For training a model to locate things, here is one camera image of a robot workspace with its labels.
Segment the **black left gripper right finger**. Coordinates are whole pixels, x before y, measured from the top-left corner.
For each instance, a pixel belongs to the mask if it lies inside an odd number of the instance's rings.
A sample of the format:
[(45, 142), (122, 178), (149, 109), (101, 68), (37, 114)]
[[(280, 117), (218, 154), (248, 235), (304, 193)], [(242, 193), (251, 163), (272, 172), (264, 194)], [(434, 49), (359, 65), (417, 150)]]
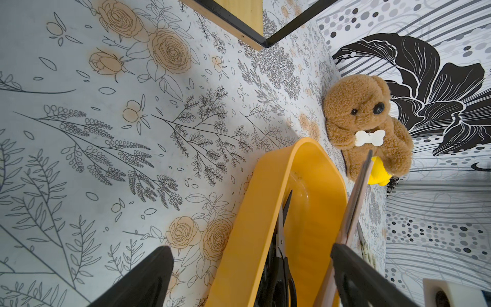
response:
[(334, 244), (331, 259), (343, 306), (416, 306), (348, 246)]

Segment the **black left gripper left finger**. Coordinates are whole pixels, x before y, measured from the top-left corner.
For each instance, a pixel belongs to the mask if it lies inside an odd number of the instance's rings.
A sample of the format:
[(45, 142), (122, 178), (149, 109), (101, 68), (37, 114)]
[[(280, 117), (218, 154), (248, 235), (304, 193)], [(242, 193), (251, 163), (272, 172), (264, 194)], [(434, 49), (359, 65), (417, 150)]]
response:
[(160, 246), (120, 281), (90, 304), (90, 307), (162, 306), (164, 304), (174, 258), (171, 248)]

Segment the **beige kitchen scissors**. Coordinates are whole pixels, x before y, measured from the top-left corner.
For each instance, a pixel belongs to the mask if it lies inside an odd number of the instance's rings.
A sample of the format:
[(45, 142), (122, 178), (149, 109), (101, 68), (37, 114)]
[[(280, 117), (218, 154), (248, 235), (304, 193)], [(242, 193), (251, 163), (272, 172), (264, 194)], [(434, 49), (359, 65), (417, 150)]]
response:
[(365, 262), (369, 263), (374, 269), (377, 268), (377, 262), (376, 258), (373, 255), (368, 243), (366, 242), (363, 234), (363, 229), (361, 227), (360, 222), (357, 224), (357, 232), (358, 232), (358, 237), (359, 237), (359, 242), (360, 242), (360, 247), (361, 247), (361, 253), (362, 253), (362, 258)]

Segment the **pink scissors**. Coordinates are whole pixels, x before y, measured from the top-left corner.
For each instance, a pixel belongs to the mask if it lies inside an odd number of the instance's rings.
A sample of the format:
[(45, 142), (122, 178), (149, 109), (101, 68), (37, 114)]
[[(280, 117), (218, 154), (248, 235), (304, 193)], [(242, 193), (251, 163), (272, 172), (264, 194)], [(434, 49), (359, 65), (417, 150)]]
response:
[[(355, 181), (354, 188), (347, 202), (343, 221), (336, 238), (336, 244), (350, 245), (353, 233), (357, 227), (361, 208), (364, 202), (364, 194), (373, 167), (373, 151), (369, 150), (362, 165), (362, 169)], [(313, 306), (332, 306), (336, 295), (336, 284), (334, 281), (334, 260), (331, 258), (326, 275)]]

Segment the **black scissors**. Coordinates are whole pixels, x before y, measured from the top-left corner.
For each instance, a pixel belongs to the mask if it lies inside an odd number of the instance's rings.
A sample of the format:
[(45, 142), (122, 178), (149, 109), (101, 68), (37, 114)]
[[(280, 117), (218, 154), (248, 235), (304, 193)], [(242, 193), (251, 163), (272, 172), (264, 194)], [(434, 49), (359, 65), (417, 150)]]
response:
[[(292, 199), (292, 194), (290, 193), (286, 199), (286, 202), (285, 202), (283, 208), (282, 208), (283, 218), (284, 218), (284, 226), (285, 226), (286, 217), (288, 215), (288, 210), (290, 207), (291, 199)], [(268, 255), (267, 255), (267, 259), (266, 259), (265, 266), (263, 269), (263, 273), (262, 273), (262, 277), (260, 280), (260, 285), (258, 288), (256, 299), (254, 301), (255, 306), (264, 306), (263, 305), (263, 297), (264, 297), (264, 294), (266, 293), (266, 288), (267, 288), (267, 275), (268, 275), (269, 266), (271, 265), (272, 258), (274, 255), (274, 236), (275, 236), (275, 233), (276, 233), (276, 227), (275, 227), (275, 230), (274, 230), (274, 233), (272, 236), (271, 245), (270, 245), (270, 248), (268, 251)]]
[(274, 236), (274, 255), (267, 275), (264, 306), (297, 306), (297, 292), (285, 252), (283, 211), (280, 209)]

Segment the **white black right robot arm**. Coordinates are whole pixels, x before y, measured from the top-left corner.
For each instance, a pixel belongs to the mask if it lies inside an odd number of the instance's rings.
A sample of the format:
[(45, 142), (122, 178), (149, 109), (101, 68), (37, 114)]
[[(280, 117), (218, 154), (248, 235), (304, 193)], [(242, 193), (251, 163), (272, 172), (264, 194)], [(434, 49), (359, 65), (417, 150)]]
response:
[[(327, 305), (336, 296), (343, 306), (416, 306), (344, 244), (331, 250), (325, 292)], [(447, 281), (423, 280), (425, 306), (490, 306), (490, 292)]]

